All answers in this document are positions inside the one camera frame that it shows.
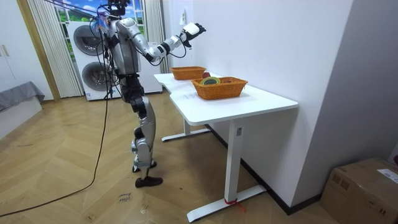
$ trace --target dryer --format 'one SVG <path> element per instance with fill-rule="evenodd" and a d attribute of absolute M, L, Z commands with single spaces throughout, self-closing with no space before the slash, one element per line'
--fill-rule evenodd
<path fill-rule="evenodd" d="M 93 36 L 90 31 L 89 22 L 66 22 L 66 26 L 87 100 L 104 99 L 107 89 L 105 82 L 106 74 L 104 73 L 102 63 L 103 48 L 100 45 L 101 40 Z M 99 37 L 100 33 L 95 32 L 95 35 Z M 108 84 L 111 83 L 109 75 L 107 79 Z M 112 91 L 113 98 L 121 97 L 115 84 L 113 84 Z"/>
<path fill-rule="evenodd" d="M 99 45 L 101 41 L 91 33 L 89 22 L 67 22 L 66 26 L 87 100 L 101 100 L 106 96 L 107 92 L 106 77 L 102 68 L 102 46 Z M 100 36 L 99 32 L 94 34 L 97 37 Z M 101 63 L 98 61 L 97 46 L 99 46 L 98 53 L 100 54 Z M 142 87 L 144 87 L 145 93 L 161 92 L 162 85 L 154 77 L 154 74 L 160 73 L 160 67 L 153 67 L 141 55 L 140 61 L 141 72 L 139 72 L 139 80 Z M 114 98 L 120 97 L 116 87 L 120 90 L 119 85 L 113 86 Z"/>

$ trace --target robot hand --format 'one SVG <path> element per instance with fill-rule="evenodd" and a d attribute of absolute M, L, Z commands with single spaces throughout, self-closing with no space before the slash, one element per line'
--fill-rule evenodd
<path fill-rule="evenodd" d="M 186 47 L 192 47 L 189 43 L 189 40 L 194 39 L 197 37 L 199 34 L 206 32 L 206 29 L 201 26 L 199 23 L 189 23 L 182 29 L 182 33 L 186 35 L 187 39 L 182 42 L 182 44 Z"/>

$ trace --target table foot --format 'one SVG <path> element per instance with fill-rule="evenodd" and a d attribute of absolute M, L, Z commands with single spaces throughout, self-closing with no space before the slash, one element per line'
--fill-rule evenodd
<path fill-rule="evenodd" d="M 263 192 L 265 192 L 266 189 L 261 186 L 261 185 L 257 185 L 255 187 L 252 187 L 250 189 L 244 190 L 240 193 L 237 194 L 238 197 L 238 202 L 241 202 L 243 200 L 246 200 L 250 197 L 253 197 L 257 194 L 261 194 Z M 187 217 L 188 217 L 188 221 L 189 222 L 193 222 L 199 218 L 205 217 L 207 215 L 210 215 L 214 212 L 217 212 L 218 210 L 221 210 L 223 208 L 226 208 L 228 205 L 224 202 L 224 199 L 218 200 L 216 202 L 210 203 L 208 205 L 202 206 L 200 208 L 197 208 L 195 210 L 192 210 L 191 212 L 188 212 Z"/>
<path fill-rule="evenodd" d="M 185 137 L 188 137 L 188 136 L 193 136 L 193 135 L 196 135 L 196 134 L 207 133 L 207 132 L 210 132 L 210 130 L 205 128 L 205 129 L 201 129 L 201 130 L 197 130 L 197 131 L 191 131 L 189 134 L 185 134 L 185 133 L 174 134 L 172 136 L 162 137 L 162 142 L 173 140 L 173 139 L 185 138 Z"/>

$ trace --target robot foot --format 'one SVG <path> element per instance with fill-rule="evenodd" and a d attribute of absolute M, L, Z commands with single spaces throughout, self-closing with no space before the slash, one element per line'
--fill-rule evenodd
<path fill-rule="evenodd" d="M 156 161 L 154 161 L 153 163 L 152 163 L 152 165 L 150 165 L 150 168 L 154 168 L 155 166 L 157 165 L 157 163 L 156 163 Z M 141 171 L 141 169 L 140 168 L 135 168 L 134 166 L 132 167 L 132 172 L 140 172 Z"/>
<path fill-rule="evenodd" d="M 136 180 L 136 187 L 153 187 L 163 183 L 163 179 L 161 177 L 149 177 L 147 176 L 144 180 L 138 178 Z"/>

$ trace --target curtain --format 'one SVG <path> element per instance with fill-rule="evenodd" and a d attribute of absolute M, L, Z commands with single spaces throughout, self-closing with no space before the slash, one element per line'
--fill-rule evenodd
<path fill-rule="evenodd" d="M 27 2 L 60 96 L 62 98 L 82 96 L 83 89 L 70 58 L 53 4 L 43 0 L 27 0 Z"/>
<path fill-rule="evenodd" d="M 165 31 L 161 0 L 142 0 L 142 7 L 148 42 L 162 43 L 165 40 Z M 169 72 L 167 57 L 159 66 L 162 73 Z"/>

